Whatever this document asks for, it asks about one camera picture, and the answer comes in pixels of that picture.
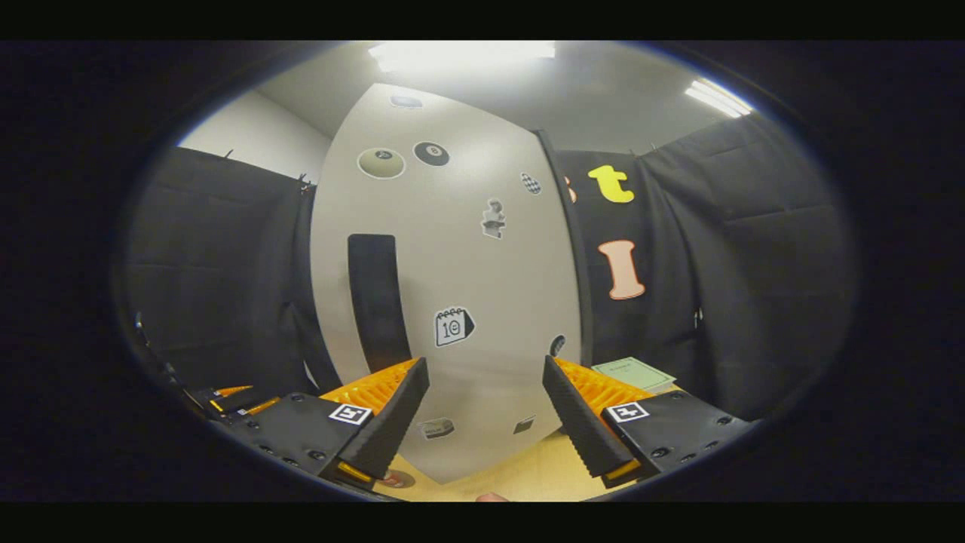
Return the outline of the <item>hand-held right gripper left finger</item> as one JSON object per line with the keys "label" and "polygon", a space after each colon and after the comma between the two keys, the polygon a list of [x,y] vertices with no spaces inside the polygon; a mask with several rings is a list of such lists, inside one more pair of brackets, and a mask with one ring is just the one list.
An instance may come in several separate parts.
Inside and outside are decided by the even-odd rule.
{"label": "hand-held right gripper left finger", "polygon": [[226,431],[255,453],[310,477],[371,491],[383,479],[430,388],[425,357],[321,396],[289,393]]}

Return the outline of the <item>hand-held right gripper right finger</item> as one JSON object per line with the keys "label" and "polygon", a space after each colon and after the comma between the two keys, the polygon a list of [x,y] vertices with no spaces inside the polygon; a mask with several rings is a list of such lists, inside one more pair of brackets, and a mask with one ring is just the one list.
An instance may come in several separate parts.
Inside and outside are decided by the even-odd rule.
{"label": "hand-held right gripper right finger", "polygon": [[542,385],[589,475],[607,489],[690,466],[755,427],[681,389],[651,393],[552,355]]}

